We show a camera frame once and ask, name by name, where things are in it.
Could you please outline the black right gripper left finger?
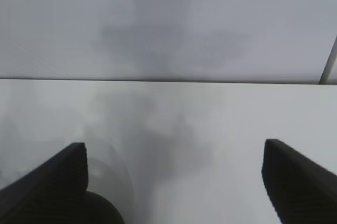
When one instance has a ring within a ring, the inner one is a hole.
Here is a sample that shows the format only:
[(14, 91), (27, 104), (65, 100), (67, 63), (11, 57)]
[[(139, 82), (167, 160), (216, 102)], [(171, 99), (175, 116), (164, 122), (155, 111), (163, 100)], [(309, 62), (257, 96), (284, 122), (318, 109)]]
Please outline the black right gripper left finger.
[(72, 143), (1, 190), (1, 223), (82, 223), (86, 189), (86, 147)]

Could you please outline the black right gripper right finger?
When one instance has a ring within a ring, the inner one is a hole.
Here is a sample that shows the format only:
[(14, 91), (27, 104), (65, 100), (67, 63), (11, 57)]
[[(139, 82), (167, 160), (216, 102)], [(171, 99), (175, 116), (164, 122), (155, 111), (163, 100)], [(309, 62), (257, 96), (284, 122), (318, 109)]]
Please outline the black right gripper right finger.
[(336, 175), (284, 142), (266, 140), (262, 179), (282, 223), (336, 223)]

